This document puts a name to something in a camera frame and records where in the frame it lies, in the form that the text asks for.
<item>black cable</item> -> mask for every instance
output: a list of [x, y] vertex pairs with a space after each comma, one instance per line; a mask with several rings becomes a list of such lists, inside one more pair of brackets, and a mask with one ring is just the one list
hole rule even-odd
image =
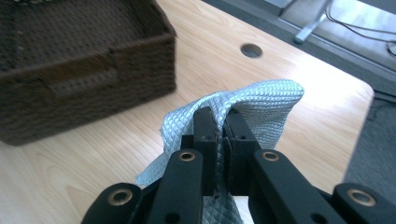
[[332, 1], [330, 2], [330, 4], [327, 6], [326, 11], [325, 11], [325, 15], [326, 15], [326, 17], [327, 17], [327, 19], [328, 19], [329, 21], [332, 21], [332, 22], [335, 22], [335, 23], [337, 23], [337, 24], [340, 24], [340, 25], [344, 26], [345, 28], [347, 28], [349, 31], [355, 33], [356, 35], [360, 35], [360, 36], [362, 36], [362, 37], [364, 37], [364, 38], [368, 38], [368, 39], [372, 39], [372, 40], [375, 40], [375, 41], [380, 41], [380, 42], [386, 43], [388, 53], [389, 53], [390, 55], [396, 57], [396, 54], [395, 54], [394, 52], [392, 52], [392, 50], [390, 49], [390, 48], [391, 48], [391, 45], [396, 44], [396, 40], [386, 40], [386, 39], [376, 38], [376, 37], [372, 37], [372, 36], [368, 36], [368, 35], [363, 35], [362, 33], [359, 33], [358, 31], [352, 29], [351, 27], [358, 28], [358, 29], [362, 29], [362, 30], [366, 30], [366, 31], [376, 32], [376, 33], [389, 34], [389, 35], [396, 35], [396, 33], [390, 32], [390, 31], [382, 31], [382, 30], [376, 30], [376, 29], [365, 28], [365, 27], [361, 27], [361, 26], [357, 26], [357, 25], [353, 25], [353, 24], [348, 24], [348, 23], [339, 21], [339, 20], [335, 19], [335, 18], [332, 16], [332, 3], [333, 3], [333, 2], [334, 2], [334, 0], [332, 0]]

